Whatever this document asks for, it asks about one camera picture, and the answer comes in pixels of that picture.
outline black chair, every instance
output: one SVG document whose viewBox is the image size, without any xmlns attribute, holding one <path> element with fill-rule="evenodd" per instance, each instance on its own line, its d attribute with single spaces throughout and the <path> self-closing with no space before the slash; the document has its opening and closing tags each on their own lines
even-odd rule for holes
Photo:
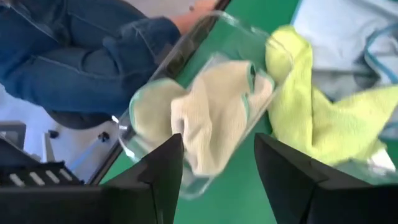
<svg viewBox="0 0 398 224">
<path fill-rule="evenodd" d="M 79 113 L 46 110 L 54 121 L 70 129 L 83 130 L 97 127 L 112 120 L 112 116 L 104 113 Z"/>
</svg>

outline person's hand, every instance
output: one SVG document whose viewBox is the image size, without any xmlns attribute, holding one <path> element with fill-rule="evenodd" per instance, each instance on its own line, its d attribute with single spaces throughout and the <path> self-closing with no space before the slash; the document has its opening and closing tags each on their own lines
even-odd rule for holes
<svg viewBox="0 0 398 224">
<path fill-rule="evenodd" d="M 189 8 L 190 11 L 211 11 L 216 6 L 216 0 L 199 0 Z"/>
<path fill-rule="evenodd" d="M 186 34 L 191 27 L 199 20 L 199 18 L 205 16 L 216 5 L 216 0 L 199 0 L 194 6 L 190 7 L 190 11 L 182 16 L 172 17 L 170 20 L 177 26 L 182 35 Z"/>
</svg>

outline cloth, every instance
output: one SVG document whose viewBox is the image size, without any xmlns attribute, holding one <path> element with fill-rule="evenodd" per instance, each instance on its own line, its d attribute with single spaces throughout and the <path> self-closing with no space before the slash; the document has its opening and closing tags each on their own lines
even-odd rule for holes
<svg viewBox="0 0 398 224">
<path fill-rule="evenodd" d="M 0 6 L 0 83 L 48 110 L 121 115 L 180 38 L 123 1 L 13 2 Z"/>
<path fill-rule="evenodd" d="M 398 84 L 398 2 L 303 0 L 293 18 L 313 47 L 312 81 L 332 101 Z M 381 133 L 398 139 L 398 108 Z"/>
<path fill-rule="evenodd" d="M 185 158 L 197 176 L 223 171 L 238 144 L 270 102 L 274 81 L 248 61 L 229 61 L 201 72 L 189 90 L 164 78 L 132 98 L 135 132 L 155 149 L 181 133 Z"/>
<path fill-rule="evenodd" d="M 328 165 L 365 161 L 384 148 L 377 135 L 398 104 L 398 86 L 362 91 L 333 103 L 312 85 L 311 45 L 291 26 L 272 36 L 294 59 L 290 77 L 269 108 L 275 137 Z M 266 52 L 267 70 L 275 80 L 286 63 L 274 49 Z"/>
</svg>

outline towel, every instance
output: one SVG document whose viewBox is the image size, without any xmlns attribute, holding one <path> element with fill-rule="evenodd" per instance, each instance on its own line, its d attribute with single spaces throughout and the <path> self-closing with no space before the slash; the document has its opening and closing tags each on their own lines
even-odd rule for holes
<svg viewBox="0 0 398 224">
<path fill-rule="evenodd" d="M 295 15 L 313 48 L 312 82 L 330 100 L 398 84 L 398 1 L 303 0 Z M 379 137 L 398 139 L 398 107 Z"/>
<path fill-rule="evenodd" d="M 311 45 L 291 26 L 272 36 L 294 59 L 290 77 L 269 107 L 278 140 L 328 165 L 364 161 L 385 147 L 377 136 L 398 104 L 398 86 L 362 91 L 332 103 L 311 83 Z M 286 63 L 278 51 L 266 52 L 267 71 L 275 80 Z"/>
<path fill-rule="evenodd" d="M 185 158 L 197 176 L 223 171 L 251 124 L 270 102 L 274 81 L 251 62 L 233 60 L 201 72 L 189 90 L 163 78 L 132 98 L 132 127 L 153 150 L 182 134 Z"/>
</svg>

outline white floor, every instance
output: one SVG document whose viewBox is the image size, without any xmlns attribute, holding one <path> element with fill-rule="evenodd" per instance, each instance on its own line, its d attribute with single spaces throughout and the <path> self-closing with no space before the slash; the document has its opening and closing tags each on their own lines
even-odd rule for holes
<svg viewBox="0 0 398 224">
<path fill-rule="evenodd" d="M 195 0 L 126 0 L 137 7 L 149 17 L 154 16 L 172 16 L 187 12 L 190 5 Z M 57 161 L 65 161 L 71 164 L 78 158 L 85 149 L 92 145 L 97 135 L 102 131 L 110 133 L 111 140 L 106 143 L 96 144 L 96 156 L 91 157 L 84 162 L 84 168 L 77 168 L 76 173 L 81 179 L 87 179 L 87 173 L 94 171 L 95 164 L 99 162 L 113 143 L 117 140 L 117 127 L 115 124 L 105 123 L 93 129 L 76 131 L 60 127 L 43 108 L 32 105 L 28 102 L 15 99 L 8 95 L 2 86 L 0 86 L 0 121 L 22 121 L 27 125 L 27 134 L 25 138 L 25 152 L 42 156 L 42 136 L 49 129 L 55 129 L 60 132 L 57 139 L 52 139 L 51 144 L 54 156 Z"/>
</svg>

